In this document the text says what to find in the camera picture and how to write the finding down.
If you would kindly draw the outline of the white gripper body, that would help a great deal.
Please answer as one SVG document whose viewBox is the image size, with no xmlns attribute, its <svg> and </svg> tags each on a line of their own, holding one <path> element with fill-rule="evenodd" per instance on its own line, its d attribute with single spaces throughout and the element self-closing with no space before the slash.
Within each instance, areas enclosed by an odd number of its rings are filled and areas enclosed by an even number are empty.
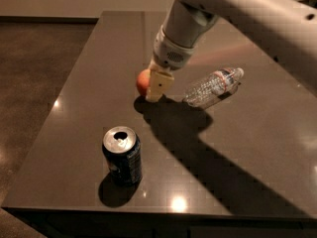
<svg viewBox="0 0 317 238">
<path fill-rule="evenodd" d="M 160 26 L 154 41 L 153 58 L 163 68 L 177 70 L 184 67 L 195 51 L 195 39 L 188 33 L 181 34 L 180 39 L 169 37 Z"/>
</svg>

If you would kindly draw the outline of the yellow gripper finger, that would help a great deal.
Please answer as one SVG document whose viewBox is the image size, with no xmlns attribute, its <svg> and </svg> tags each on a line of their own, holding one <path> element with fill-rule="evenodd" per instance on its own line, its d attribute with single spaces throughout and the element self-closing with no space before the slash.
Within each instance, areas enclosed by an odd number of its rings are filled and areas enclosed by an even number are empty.
<svg viewBox="0 0 317 238">
<path fill-rule="evenodd" d="M 158 102 L 173 85 L 174 77 L 169 68 L 161 67 L 153 60 L 150 62 L 149 69 L 150 81 L 146 99 L 149 102 Z"/>
</svg>

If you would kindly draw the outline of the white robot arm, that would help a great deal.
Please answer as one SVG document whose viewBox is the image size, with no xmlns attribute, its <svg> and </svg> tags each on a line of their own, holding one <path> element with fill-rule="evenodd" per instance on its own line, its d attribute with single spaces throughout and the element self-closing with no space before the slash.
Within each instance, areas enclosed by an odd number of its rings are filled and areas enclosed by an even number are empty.
<svg viewBox="0 0 317 238">
<path fill-rule="evenodd" d="M 223 18 L 317 92 L 317 10 L 294 0 L 174 0 L 154 42 L 146 98 L 157 102 L 200 37 Z"/>
</svg>

